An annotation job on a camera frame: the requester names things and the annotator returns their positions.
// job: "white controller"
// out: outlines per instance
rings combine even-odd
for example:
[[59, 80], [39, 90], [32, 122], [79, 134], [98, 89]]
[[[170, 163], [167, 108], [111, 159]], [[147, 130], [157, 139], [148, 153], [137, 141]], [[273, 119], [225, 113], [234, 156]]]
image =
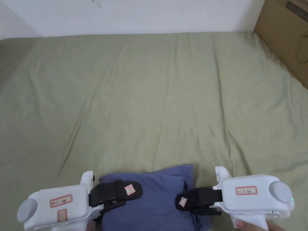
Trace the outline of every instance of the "white controller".
[[79, 185], [35, 192], [18, 209], [17, 220], [26, 231], [85, 231], [89, 221], [100, 216], [104, 205], [89, 206], [93, 172], [85, 172]]
[[295, 207], [290, 188], [275, 176], [254, 175], [231, 177], [222, 166], [215, 168], [218, 185], [214, 190], [222, 191], [222, 202], [213, 208], [223, 210], [232, 219], [239, 219], [269, 231], [265, 219], [288, 218]]

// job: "cardboard box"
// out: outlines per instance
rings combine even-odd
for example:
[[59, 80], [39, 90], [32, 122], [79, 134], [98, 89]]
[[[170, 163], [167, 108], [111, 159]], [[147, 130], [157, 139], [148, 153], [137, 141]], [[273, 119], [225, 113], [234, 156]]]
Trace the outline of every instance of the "cardboard box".
[[265, 0], [255, 32], [308, 89], [308, 0]]

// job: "bed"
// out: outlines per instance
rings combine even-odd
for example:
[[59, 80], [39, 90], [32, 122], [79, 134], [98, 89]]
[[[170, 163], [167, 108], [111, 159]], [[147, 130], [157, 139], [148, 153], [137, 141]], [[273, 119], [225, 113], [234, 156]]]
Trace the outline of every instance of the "bed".
[[[269, 174], [308, 230], [308, 90], [254, 33], [0, 41], [0, 230], [31, 193], [112, 172], [194, 164], [197, 186]], [[233, 230], [229, 216], [212, 230]]]

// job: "white label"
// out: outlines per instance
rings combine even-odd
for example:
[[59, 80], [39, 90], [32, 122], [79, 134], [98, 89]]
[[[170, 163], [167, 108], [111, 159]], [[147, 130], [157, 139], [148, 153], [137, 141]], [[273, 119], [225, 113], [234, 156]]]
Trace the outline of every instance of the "white label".
[[182, 197], [181, 200], [180, 200], [180, 202], [179, 202], [179, 204], [180, 204], [180, 206], [182, 206], [182, 207], [184, 208], [186, 202], [187, 202], [187, 199], [184, 198], [184, 197]]
[[253, 195], [258, 193], [256, 186], [237, 187], [235, 190], [237, 195]]
[[125, 189], [126, 194], [127, 194], [128, 196], [129, 196], [129, 195], [132, 195], [134, 192], [136, 192], [136, 190], [134, 189], [134, 187], [133, 187], [132, 184], [126, 186], [124, 189]]
[[67, 210], [62, 209], [58, 211], [58, 223], [67, 221]]
[[59, 205], [64, 205], [73, 201], [72, 195], [67, 195], [59, 198], [52, 199], [50, 201], [50, 207], [57, 207]]

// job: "human hand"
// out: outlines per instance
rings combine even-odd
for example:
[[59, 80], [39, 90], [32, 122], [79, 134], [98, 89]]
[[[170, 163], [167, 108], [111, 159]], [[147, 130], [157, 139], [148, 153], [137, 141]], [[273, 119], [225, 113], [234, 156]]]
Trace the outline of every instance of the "human hand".
[[95, 222], [94, 221], [90, 221], [88, 223], [86, 231], [95, 231]]
[[[236, 226], [242, 231], [265, 231], [264, 229], [256, 225], [253, 225], [253, 224], [241, 221], [241, 220], [236, 220], [235, 223], [236, 223]], [[269, 231], [286, 231], [285, 229], [269, 221], [267, 221], [267, 226], [269, 227]]]

